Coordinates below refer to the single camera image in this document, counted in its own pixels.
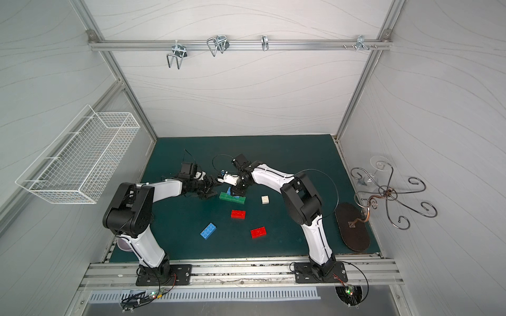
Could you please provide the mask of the long green lego brick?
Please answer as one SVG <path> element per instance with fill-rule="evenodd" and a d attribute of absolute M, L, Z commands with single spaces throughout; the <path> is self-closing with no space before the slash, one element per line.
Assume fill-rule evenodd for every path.
<path fill-rule="evenodd" d="M 229 201 L 229 202 L 233 202 L 233 203 L 241 204 L 241 205 L 244 205 L 245 201 L 246 201 L 245 197 L 242 197 L 242 196 L 232 196 L 232 195 L 229 195 L 229 194 L 227 194 L 225 192 L 221 192 L 220 193 L 219 199 L 222 200 L 222 201 Z"/>

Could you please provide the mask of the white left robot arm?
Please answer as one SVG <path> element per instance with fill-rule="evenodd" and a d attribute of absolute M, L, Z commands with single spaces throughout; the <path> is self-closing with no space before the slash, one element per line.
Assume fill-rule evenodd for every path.
<path fill-rule="evenodd" d="M 156 183 L 124 182 L 105 211 L 103 226 L 130 246 L 141 266 L 159 269 L 168 259 L 150 228 L 153 205 L 188 193 L 207 199 L 216 195 L 213 189 L 218 185 L 218 181 L 205 172 Z"/>

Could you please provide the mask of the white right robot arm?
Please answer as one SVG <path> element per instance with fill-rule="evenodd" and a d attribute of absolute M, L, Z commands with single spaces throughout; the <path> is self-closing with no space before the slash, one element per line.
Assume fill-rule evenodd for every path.
<path fill-rule="evenodd" d="M 281 194 L 289 216 L 303 230 L 309 249 L 309 259 L 323 268 L 333 261 L 324 230 L 322 199 L 305 172 L 289 174 L 275 170 L 260 161 L 250 162 L 236 157 L 232 160 L 238 171 L 233 192 L 243 196 L 249 186 L 259 184 Z"/>

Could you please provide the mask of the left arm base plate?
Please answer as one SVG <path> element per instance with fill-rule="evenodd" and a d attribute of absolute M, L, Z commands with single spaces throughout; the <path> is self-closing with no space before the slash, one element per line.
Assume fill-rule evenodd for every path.
<path fill-rule="evenodd" d="M 186 286 L 190 283 L 192 265 L 161 265 L 156 268 L 139 265 L 135 285 L 138 287 Z"/>

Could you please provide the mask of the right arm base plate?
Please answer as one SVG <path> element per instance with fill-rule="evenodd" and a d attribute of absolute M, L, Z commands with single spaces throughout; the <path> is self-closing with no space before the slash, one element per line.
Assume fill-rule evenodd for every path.
<path fill-rule="evenodd" d="M 309 263 L 294 263 L 292 271 L 298 284 L 347 283 L 348 276 L 341 261 L 329 261 L 323 266 Z"/>

